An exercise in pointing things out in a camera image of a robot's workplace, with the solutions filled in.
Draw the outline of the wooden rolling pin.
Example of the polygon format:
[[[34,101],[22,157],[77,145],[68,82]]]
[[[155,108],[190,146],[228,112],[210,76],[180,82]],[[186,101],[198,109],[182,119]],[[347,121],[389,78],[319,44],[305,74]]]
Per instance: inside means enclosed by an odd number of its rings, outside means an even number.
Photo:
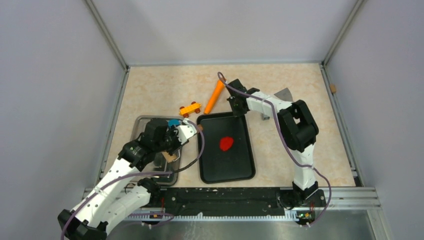
[[[202,133],[202,131],[203,131],[203,127],[199,124],[199,125],[197,125],[196,126],[196,128],[197,128],[197,130],[198,130],[198,134],[200,134],[200,133]],[[173,162],[173,161],[175,161],[176,159],[178,159],[179,157],[178,157],[178,152],[181,150],[181,148],[178,150],[178,151],[176,151],[176,152],[165,152],[165,151],[163,151],[162,152],[162,155],[164,156],[164,158],[166,159],[166,161],[168,162],[168,163],[170,163],[170,162]]]

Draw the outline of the red dough piece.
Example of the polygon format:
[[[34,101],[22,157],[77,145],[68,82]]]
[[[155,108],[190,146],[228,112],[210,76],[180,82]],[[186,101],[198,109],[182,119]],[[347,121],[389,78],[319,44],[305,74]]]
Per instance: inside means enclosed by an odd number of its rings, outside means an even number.
[[[234,139],[230,136],[222,137],[219,141],[219,148],[221,151],[226,152],[232,148]]]

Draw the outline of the metal scraper wooden handle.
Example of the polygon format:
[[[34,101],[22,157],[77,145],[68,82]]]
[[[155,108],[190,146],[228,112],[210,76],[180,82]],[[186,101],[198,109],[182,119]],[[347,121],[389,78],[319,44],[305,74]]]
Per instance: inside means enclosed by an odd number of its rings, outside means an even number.
[[[274,96],[282,101],[293,102],[293,96],[289,88],[284,88],[274,94]]]

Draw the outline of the black baking tray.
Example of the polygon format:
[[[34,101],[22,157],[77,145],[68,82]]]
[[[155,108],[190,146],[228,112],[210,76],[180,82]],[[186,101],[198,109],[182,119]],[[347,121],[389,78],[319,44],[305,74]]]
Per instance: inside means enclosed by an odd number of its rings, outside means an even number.
[[[206,184],[244,181],[256,174],[246,117],[230,112],[200,115],[204,140],[198,137],[200,179]]]

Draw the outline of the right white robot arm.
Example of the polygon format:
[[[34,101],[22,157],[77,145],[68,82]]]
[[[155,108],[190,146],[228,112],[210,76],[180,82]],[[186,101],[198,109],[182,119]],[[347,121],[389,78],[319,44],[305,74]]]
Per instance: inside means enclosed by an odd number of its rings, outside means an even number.
[[[319,188],[313,157],[319,128],[308,105],[303,100],[281,100],[257,88],[246,89],[239,79],[225,87],[235,116],[256,111],[274,120],[283,147],[294,162],[293,200],[299,206],[307,206]]]

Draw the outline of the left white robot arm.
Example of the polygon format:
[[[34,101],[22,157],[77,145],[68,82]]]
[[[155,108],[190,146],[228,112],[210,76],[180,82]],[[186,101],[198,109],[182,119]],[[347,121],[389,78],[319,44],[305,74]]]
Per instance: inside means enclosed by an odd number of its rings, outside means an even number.
[[[112,167],[79,204],[58,215],[60,239],[105,240],[112,230],[137,208],[160,202],[160,187],[149,177],[171,175],[170,171],[145,172],[157,154],[174,154],[200,133],[187,118],[169,126],[153,118],[137,138],[126,143]]]

